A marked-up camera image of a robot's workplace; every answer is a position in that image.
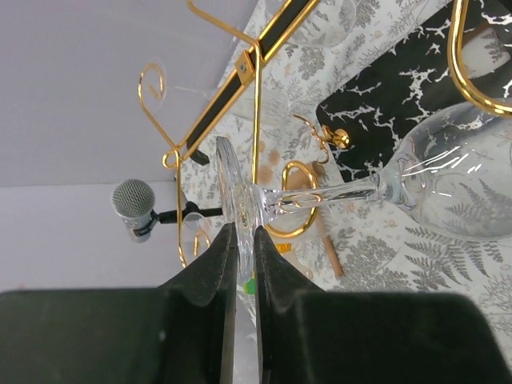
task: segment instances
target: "gold knob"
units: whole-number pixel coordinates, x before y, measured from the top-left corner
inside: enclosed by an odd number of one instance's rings
[[[332,142],[342,150],[348,148],[350,144],[349,134],[342,128],[337,129],[332,134]]]

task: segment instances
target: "green object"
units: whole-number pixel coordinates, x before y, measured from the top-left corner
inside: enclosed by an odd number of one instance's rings
[[[256,281],[254,280],[254,272],[250,280],[243,284],[243,291],[246,294],[256,294]]]

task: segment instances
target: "microphone grille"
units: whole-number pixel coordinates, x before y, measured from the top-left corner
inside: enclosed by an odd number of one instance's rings
[[[141,180],[125,180],[112,193],[112,206],[125,218],[140,218],[153,209],[154,192]]]

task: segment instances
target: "wall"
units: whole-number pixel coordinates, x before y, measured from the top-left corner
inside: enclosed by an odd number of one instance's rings
[[[155,210],[176,207],[173,182],[151,183]],[[129,240],[110,206],[115,185],[0,188],[0,290],[157,286],[181,270],[175,225]]]

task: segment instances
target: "table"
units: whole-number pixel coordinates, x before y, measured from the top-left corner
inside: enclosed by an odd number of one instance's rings
[[[331,50],[284,46],[264,69],[264,86],[284,91],[294,112],[316,122],[315,108],[323,99],[445,4],[446,0],[386,4],[360,0],[354,4],[358,12],[354,30],[343,44]],[[260,0],[245,32],[257,36],[267,23],[264,1]],[[224,78],[245,48],[238,45]],[[232,141],[244,171],[250,174],[252,125],[227,115],[199,147],[211,163],[199,166],[188,161],[182,167],[183,191],[201,208],[220,205],[214,156],[217,135]],[[293,119],[279,128],[263,126],[260,139],[260,171],[265,176],[260,181],[266,186],[280,187],[281,170],[288,161],[312,162],[322,156],[309,128]],[[341,182],[331,156],[322,184]],[[317,285],[325,290],[426,290],[467,295],[486,315],[512,368],[512,241],[460,247],[386,204],[340,204],[330,211],[337,219],[328,220],[328,227],[345,276],[334,276],[321,240],[294,245],[297,260],[312,272]],[[222,220],[212,220],[211,225],[216,231]],[[241,297],[255,322],[254,297]]]

